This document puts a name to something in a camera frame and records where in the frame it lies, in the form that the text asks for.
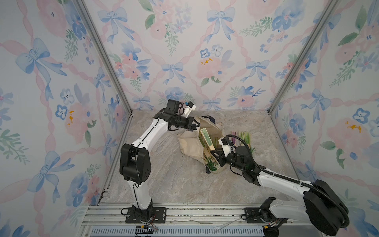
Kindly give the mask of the beige tote bag navy handles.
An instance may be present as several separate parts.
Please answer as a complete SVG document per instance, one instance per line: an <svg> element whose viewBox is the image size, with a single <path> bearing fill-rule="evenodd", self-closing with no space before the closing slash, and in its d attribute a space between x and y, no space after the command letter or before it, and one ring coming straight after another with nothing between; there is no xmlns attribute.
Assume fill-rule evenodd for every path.
<svg viewBox="0 0 379 237"><path fill-rule="evenodd" d="M195 117L194 119L200 123L200 127L198 127L197 130L185 131L178 136L180 149L182 154L189 156L205 165L203 162L203 146L199 140L200 130L202 128L207 129L216 150L221 149L219 139L223 138L224 134L222 131L222 127L216 124L216 120L212 116L201 116ZM220 166L219 171L217 173L220 173L224 169L224 167Z"/></svg>

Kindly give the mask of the green bamboo folding fan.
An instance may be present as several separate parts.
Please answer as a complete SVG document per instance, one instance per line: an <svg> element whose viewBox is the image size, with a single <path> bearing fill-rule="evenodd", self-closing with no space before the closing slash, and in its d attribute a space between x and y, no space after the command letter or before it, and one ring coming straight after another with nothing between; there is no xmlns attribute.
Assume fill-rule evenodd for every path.
<svg viewBox="0 0 379 237"><path fill-rule="evenodd" d="M239 137L246 143L248 143L248 132L244 131L244 132L240 132L239 133Z"/></svg>
<svg viewBox="0 0 379 237"><path fill-rule="evenodd" d="M251 143L250 143L250 132L248 131L245 131L243 133L243 140L246 142L246 144L248 145L251 153L253 153L255 151L255 148L252 147Z"/></svg>

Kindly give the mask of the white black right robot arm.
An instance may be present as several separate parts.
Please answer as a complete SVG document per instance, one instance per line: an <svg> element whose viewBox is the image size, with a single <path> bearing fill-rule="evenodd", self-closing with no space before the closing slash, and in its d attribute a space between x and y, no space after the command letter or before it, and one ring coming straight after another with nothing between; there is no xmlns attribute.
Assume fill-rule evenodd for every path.
<svg viewBox="0 0 379 237"><path fill-rule="evenodd" d="M349 226L349 210L322 180L314 182L294 179L276 173L255 163L251 151L245 146L223 146L211 151L220 166L228 165L231 171L239 170L248 183L270 188L293 198L284 201L268 197L258 210L246 209L242 219L246 222L264 223L266 232L278 234L278 229L288 220L312 224L320 232L335 236Z"/></svg>

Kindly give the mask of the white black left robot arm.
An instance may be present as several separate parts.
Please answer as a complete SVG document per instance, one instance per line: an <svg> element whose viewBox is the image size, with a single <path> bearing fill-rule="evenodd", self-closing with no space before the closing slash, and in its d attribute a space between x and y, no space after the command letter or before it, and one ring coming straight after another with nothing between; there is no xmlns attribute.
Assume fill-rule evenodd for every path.
<svg viewBox="0 0 379 237"><path fill-rule="evenodd" d="M152 171L149 151L168 131L181 128L195 130L200 127L191 112L196 105L169 99L167 106L155 114L151 125L134 142L125 143L121 148L119 172L132 190L133 206L140 212L147 212L152 207L147 180Z"/></svg>

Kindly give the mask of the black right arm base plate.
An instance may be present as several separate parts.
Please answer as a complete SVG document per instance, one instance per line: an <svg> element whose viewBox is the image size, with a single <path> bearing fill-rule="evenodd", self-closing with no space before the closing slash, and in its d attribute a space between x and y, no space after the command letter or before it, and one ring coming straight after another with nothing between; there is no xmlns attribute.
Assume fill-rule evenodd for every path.
<svg viewBox="0 0 379 237"><path fill-rule="evenodd" d="M246 207L244 208L244 214L241 215L241 219L248 224L263 224L265 221L262 218L261 210L259 207Z"/></svg>

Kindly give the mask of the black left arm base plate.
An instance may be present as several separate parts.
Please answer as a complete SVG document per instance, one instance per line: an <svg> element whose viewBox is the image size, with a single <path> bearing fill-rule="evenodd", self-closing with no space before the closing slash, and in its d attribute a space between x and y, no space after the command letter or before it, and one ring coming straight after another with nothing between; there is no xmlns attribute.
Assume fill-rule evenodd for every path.
<svg viewBox="0 0 379 237"><path fill-rule="evenodd" d="M141 210L135 206L128 208L127 212L121 211L127 224L164 224L166 212L167 208L165 207L149 207L146 210Z"/></svg>

